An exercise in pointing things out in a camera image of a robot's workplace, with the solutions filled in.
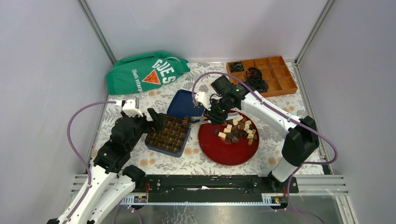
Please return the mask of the blue box lid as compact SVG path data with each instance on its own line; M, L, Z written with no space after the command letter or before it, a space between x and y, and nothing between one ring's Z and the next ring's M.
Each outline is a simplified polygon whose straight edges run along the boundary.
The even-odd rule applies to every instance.
M204 107L194 106L191 91L178 90L174 95L166 114L182 119L189 116L201 116L203 111Z

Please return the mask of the silver metal tongs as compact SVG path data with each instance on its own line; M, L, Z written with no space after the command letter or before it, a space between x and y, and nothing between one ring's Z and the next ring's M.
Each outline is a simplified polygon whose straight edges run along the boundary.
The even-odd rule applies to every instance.
M182 120L182 127L191 128L193 126L200 126L203 124L213 124L213 125L223 124L228 120L238 119L239 117L241 117L241 115L238 112L231 112L228 113L227 118L223 122L219 123L217 121L213 122L212 120L210 120L205 116L189 116L189 117L185 117Z

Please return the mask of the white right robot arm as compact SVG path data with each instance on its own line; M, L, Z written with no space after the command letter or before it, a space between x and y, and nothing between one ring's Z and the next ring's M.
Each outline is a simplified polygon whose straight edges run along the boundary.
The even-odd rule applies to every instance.
M283 141L282 157L273 166L268 179L269 189L280 192L286 187L286 180L318 148L319 140L316 122L313 118L295 116L271 103L246 84L234 84L226 76L212 82L217 95L198 92L193 96L196 104L205 108L204 116L213 124L225 122L231 110L238 110L277 133Z

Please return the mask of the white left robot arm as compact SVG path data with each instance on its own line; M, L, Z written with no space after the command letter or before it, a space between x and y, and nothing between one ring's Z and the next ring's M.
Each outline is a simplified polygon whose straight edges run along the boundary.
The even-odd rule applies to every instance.
M145 114L122 112L111 129L109 140L98 151L88 177L76 197L49 224L100 224L128 193L144 188L145 172L126 162L142 135L164 129L165 115L148 108Z

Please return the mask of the blue chocolate box with tray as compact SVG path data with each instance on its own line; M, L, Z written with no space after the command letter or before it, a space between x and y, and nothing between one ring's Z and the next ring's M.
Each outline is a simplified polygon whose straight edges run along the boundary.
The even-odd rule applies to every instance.
M161 132L150 133L145 139L148 149L172 157L179 158L184 152L191 129L183 125L181 118L163 114L164 129Z

